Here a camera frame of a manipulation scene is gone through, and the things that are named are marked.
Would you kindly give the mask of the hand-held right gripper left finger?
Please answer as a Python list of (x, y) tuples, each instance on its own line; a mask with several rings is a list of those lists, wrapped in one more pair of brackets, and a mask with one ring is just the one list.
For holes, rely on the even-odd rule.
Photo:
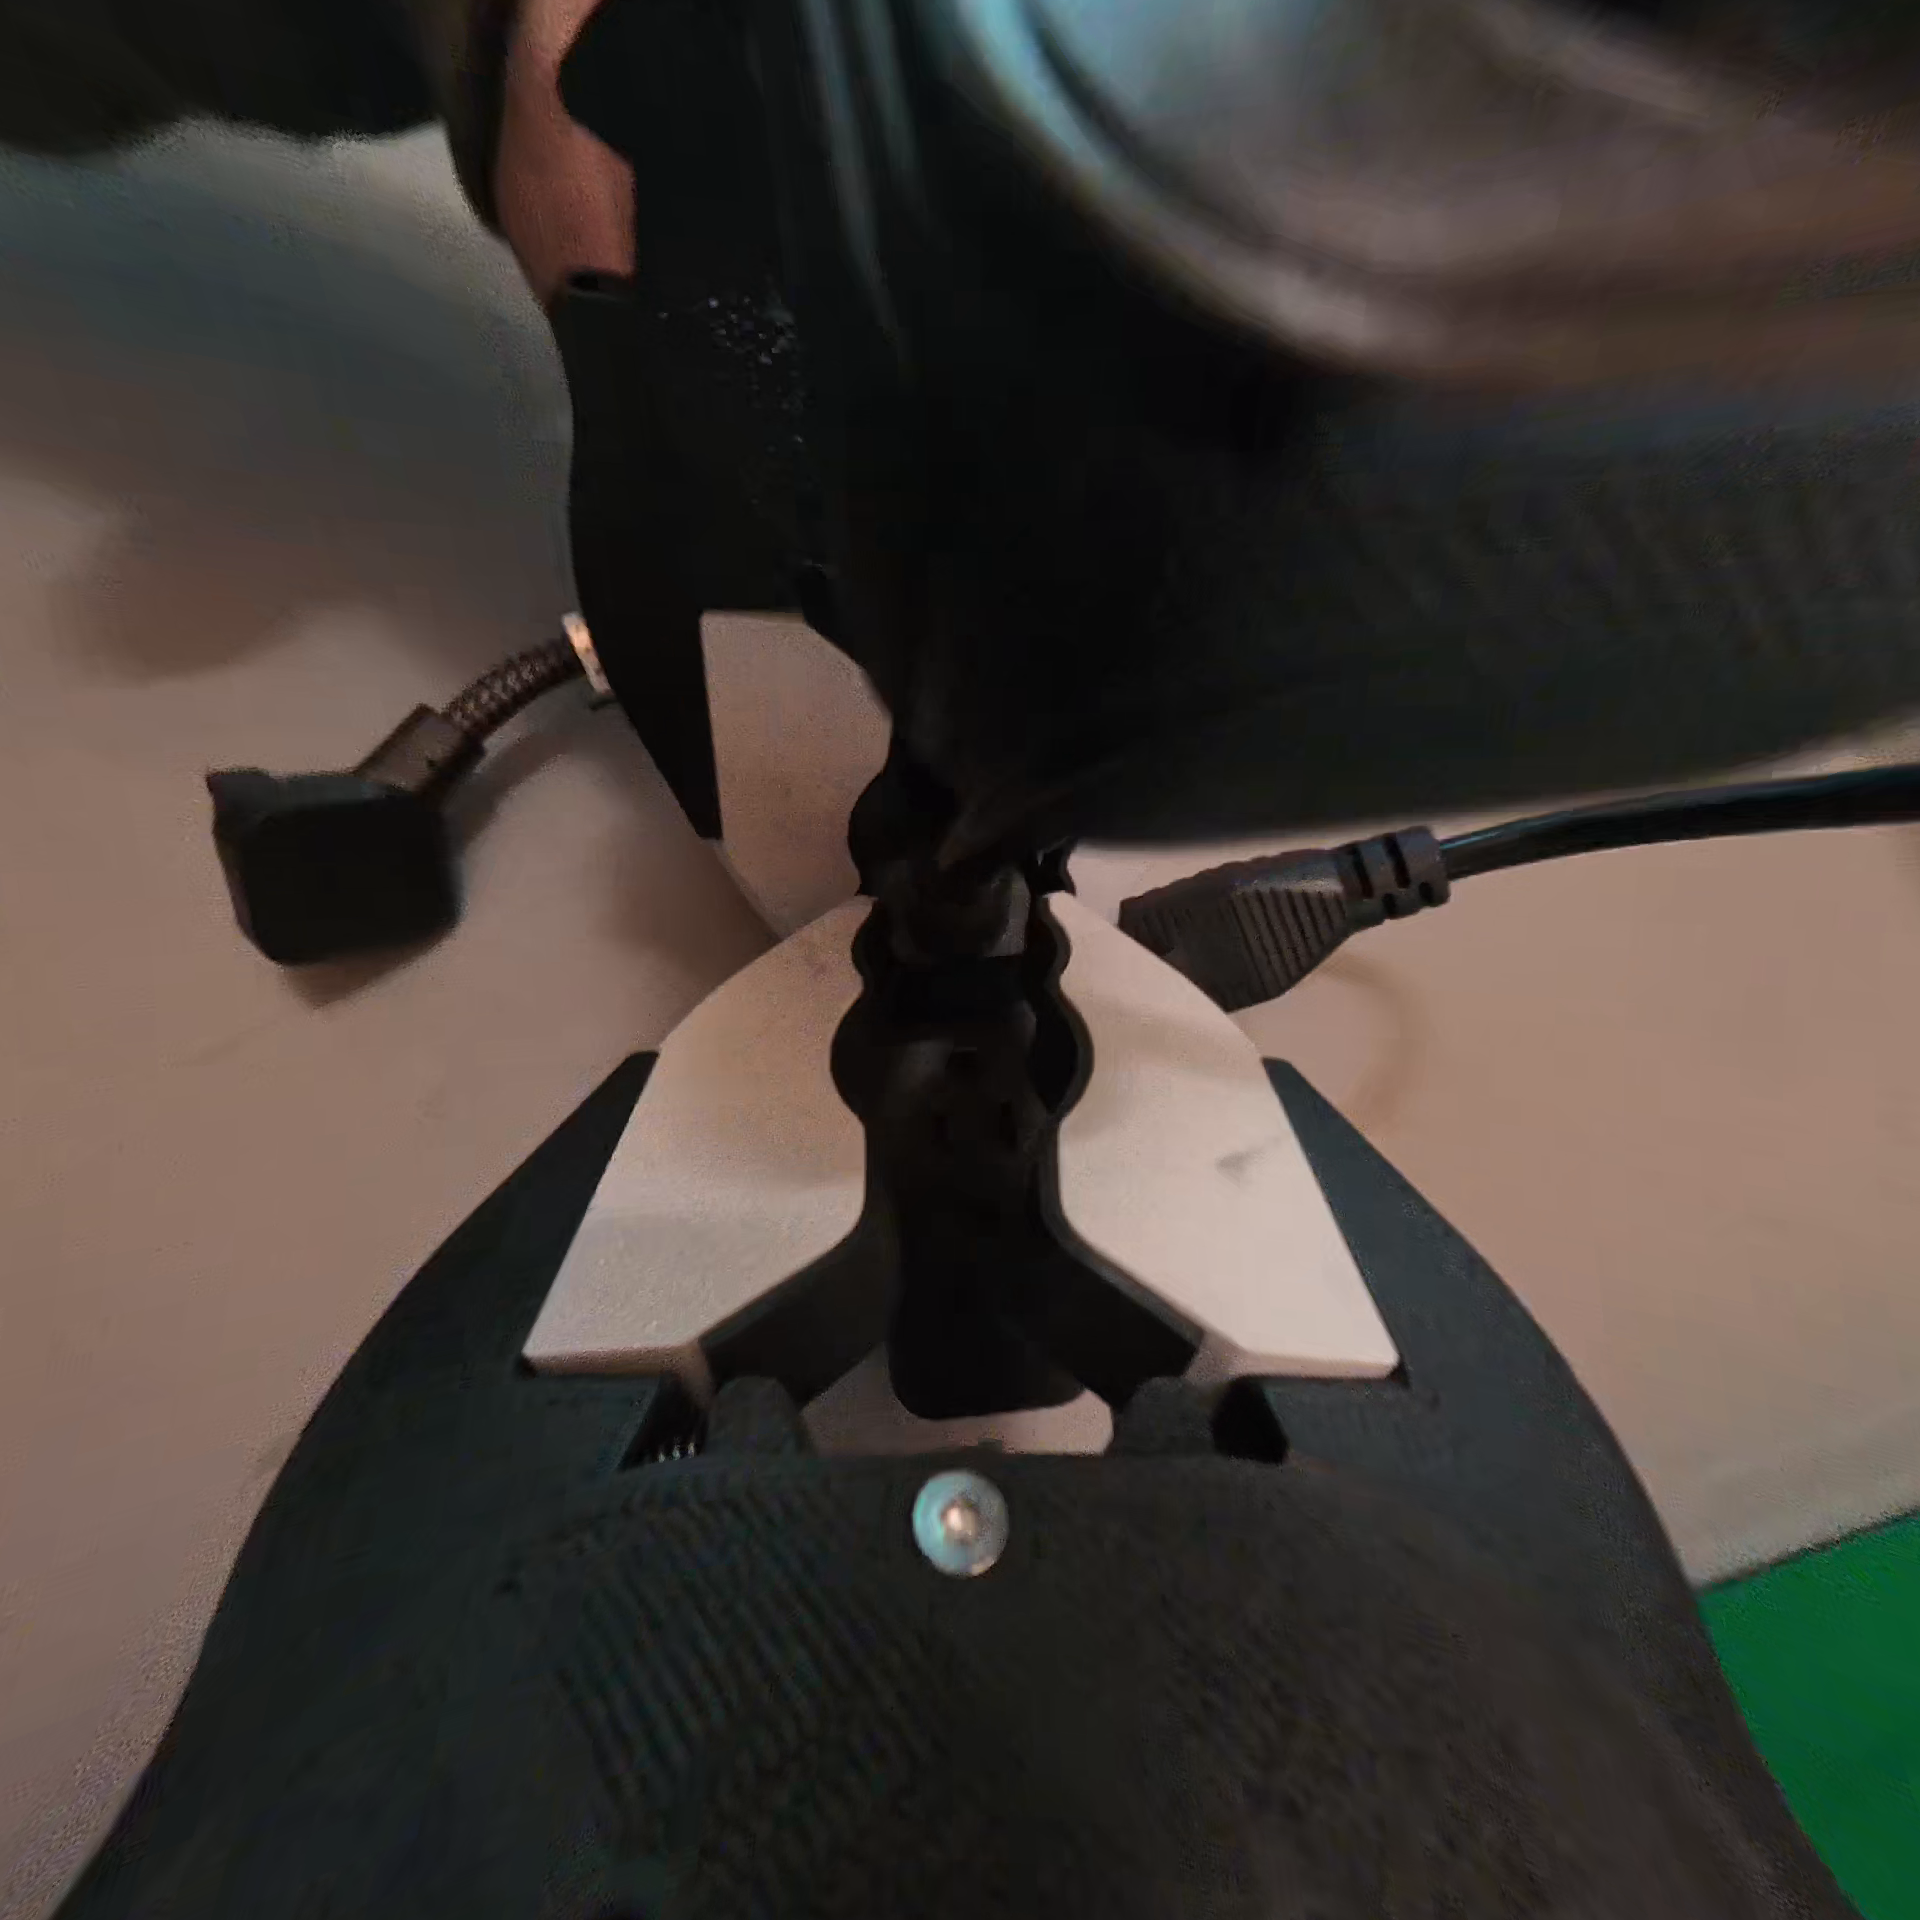
[(707, 995), (657, 1049), (525, 1336), (539, 1375), (741, 1378), (804, 1405), (889, 1332), (891, 1253), (832, 1054), (862, 995), (853, 899)]

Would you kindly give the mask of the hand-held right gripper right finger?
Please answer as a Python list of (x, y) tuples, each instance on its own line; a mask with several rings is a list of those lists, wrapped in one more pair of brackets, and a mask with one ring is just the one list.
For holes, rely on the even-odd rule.
[(1256, 1043), (1118, 925), (1045, 906), (1086, 1036), (1057, 1130), (1069, 1230), (1198, 1332), (1198, 1383), (1388, 1379), (1401, 1351)]

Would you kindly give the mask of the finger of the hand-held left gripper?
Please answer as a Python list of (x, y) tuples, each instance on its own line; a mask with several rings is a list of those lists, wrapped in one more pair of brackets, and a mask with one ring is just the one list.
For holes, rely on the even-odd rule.
[(796, 616), (705, 616), (707, 719), (734, 883), (772, 934), (857, 893), (848, 831), (891, 722), (862, 670)]

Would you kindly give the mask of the green mat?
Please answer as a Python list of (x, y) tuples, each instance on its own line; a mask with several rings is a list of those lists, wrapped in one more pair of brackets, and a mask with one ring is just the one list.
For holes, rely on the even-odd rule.
[(1698, 1595), (1772, 1777), (1848, 1900), (1917, 1916), (1917, 1517)]

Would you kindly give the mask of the person's left forearm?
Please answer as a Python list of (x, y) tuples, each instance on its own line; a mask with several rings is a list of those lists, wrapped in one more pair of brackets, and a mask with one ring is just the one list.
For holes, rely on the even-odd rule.
[(516, 5), (5, 2), (2, 141), (100, 157), (208, 121), (287, 140), (440, 123), (496, 229), (495, 152)]

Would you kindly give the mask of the person's left hand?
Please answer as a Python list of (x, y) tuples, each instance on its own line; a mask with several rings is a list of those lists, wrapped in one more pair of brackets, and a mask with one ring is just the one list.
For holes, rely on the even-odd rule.
[(596, 2), (521, 2), (502, 55), (495, 211), (543, 310), (579, 276), (634, 276), (634, 172), (563, 107), (563, 59)]

